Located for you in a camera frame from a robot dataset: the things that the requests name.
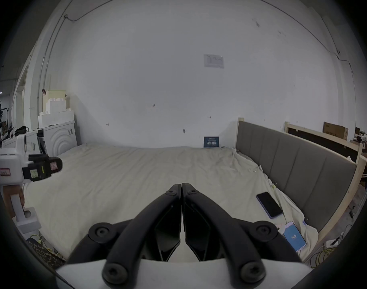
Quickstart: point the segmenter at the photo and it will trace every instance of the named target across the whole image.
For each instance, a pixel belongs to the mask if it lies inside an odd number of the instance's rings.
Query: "smartphone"
[[[293,222],[285,224],[284,237],[296,252],[301,251],[306,246],[304,238]]]
[[[270,219],[274,219],[276,216],[282,214],[281,208],[267,191],[256,195],[256,197]]]

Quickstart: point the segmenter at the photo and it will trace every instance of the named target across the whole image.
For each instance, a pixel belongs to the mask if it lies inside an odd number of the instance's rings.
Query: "mattress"
[[[183,182],[192,184],[232,217],[250,222],[267,220],[278,227],[293,221],[307,244],[300,252],[301,259],[318,240],[317,230],[303,222],[296,205],[257,164],[234,148],[83,144],[59,157],[63,161],[61,172],[26,184],[23,192],[25,206],[36,210],[41,233],[65,258],[92,225],[132,219],[172,185]],[[268,217],[255,197],[265,191],[277,201],[283,215]]]

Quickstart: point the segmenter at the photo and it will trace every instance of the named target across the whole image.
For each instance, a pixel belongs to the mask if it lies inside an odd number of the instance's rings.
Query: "blue sign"
[[[204,148],[219,147],[219,137],[204,137]]]

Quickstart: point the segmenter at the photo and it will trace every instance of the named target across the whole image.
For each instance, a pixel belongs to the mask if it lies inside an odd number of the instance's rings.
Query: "floor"
[[[322,248],[322,246],[325,244],[325,242],[327,240],[333,240],[333,239],[336,239],[337,237],[340,237],[340,235],[343,233],[343,231],[345,229],[346,230],[345,230],[345,233],[344,233],[344,237],[345,237],[345,235],[348,234],[348,232],[351,230],[352,226],[347,227],[347,225],[353,223],[352,218],[350,217],[350,211],[351,211],[351,209],[353,209],[354,220],[356,220],[357,216],[359,215],[359,213],[361,211],[361,210],[359,210],[359,205],[360,205],[361,200],[363,199],[365,194],[366,194],[365,188],[362,185],[359,185],[359,189],[357,190],[356,194],[353,197],[353,200],[348,205],[348,207],[345,210],[344,214],[341,216],[341,218],[339,219],[337,224],[332,228],[332,230],[325,236],[323,241],[316,244],[316,246],[315,246],[315,248],[314,248],[314,250],[311,254],[315,253],[317,250],[318,251],[323,250],[324,248]],[[309,258],[305,261],[305,264],[310,266]]]

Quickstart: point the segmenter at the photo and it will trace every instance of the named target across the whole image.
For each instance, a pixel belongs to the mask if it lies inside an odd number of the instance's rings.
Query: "phone screen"
[[[256,197],[271,219],[282,214],[281,208],[267,191],[256,195]]]

